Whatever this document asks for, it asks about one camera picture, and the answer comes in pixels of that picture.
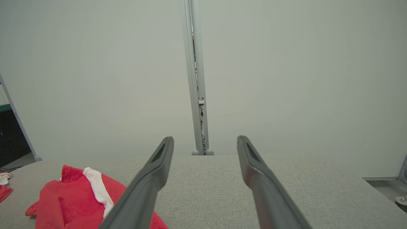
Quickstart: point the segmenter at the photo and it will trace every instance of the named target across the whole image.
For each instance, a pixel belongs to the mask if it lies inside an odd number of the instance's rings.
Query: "white wall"
[[[178,0],[2,1],[0,50],[44,160],[195,150]]]
[[[4,93],[3,85],[0,84],[0,106],[8,104],[9,100],[7,99],[6,93]]]
[[[397,176],[407,153],[407,1],[200,1],[210,147]]]

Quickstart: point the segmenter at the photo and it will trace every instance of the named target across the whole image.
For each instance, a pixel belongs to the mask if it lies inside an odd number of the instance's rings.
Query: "cable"
[[[202,145],[203,145],[203,147],[205,147],[205,135],[202,135],[202,136],[203,136]]]
[[[18,168],[21,168],[21,167],[22,167],[22,166],[15,167],[15,168],[11,168],[11,169],[0,168],[0,170],[1,170],[1,172],[11,172],[11,171],[14,171],[14,170],[16,170],[16,169],[18,169]]]

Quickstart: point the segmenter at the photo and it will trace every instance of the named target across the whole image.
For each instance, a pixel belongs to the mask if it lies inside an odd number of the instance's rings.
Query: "metal stand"
[[[13,110],[14,115],[15,115],[15,118],[17,119],[17,122],[18,122],[18,124],[20,125],[21,131],[23,132],[23,135],[24,135],[24,137],[25,137],[25,139],[26,139],[26,141],[27,141],[27,143],[28,143],[28,145],[29,145],[29,147],[30,147],[30,149],[31,149],[31,153],[32,153],[33,156],[34,156],[35,162],[42,161],[42,158],[41,158],[39,155],[37,155],[37,154],[35,153],[34,148],[33,148],[33,145],[32,145],[31,142],[30,142],[30,139],[28,139],[27,132],[25,131],[25,129],[24,129],[24,127],[23,127],[23,123],[22,123],[20,117],[18,116],[17,110],[15,109],[15,106],[14,106],[12,100],[11,100],[9,90],[7,89],[7,86],[6,86],[5,82],[4,82],[3,77],[1,76],[1,74],[0,74],[0,84],[3,85],[4,93],[6,94],[7,99],[9,100],[11,109]]]
[[[400,174],[398,175],[397,180],[400,184],[407,187],[407,156],[404,160],[404,164],[401,167]],[[397,196],[394,198],[396,204],[405,212],[407,212],[407,196]]]
[[[404,160],[404,164],[401,167],[400,173],[399,173],[396,181],[398,181],[400,184],[407,187],[407,156]]]
[[[214,155],[209,148],[208,118],[198,0],[179,0],[196,150],[192,155]]]

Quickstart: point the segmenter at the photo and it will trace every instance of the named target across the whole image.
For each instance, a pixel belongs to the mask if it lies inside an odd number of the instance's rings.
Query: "red cloth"
[[[0,202],[10,195],[13,191],[12,188],[0,185]]]
[[[126,187],[102,174],[103,184],[113,203]],[[96,229],[103,220],[105,206],[98,202],[83,170],[64,165],[61,181],[50,181],[40,191],[39,201],[26,211],[26,216],[37,216],[36,229]],[[154,212],[150,229],[168,229]]]

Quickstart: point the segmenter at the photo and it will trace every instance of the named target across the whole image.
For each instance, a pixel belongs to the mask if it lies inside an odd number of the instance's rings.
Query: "gray fabric surface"
[[[34,228],[25,210],[63,164],[91,167],[128,185],[147,157],[43,161],[13,171],[14,191],[0,203],[1,228]],[[263,156],[314,229],[407,228],[407,214],[363,179],[325,160]],[[252,193],[237,156],[174,157],[156,212],[169,229],[259,228]]]

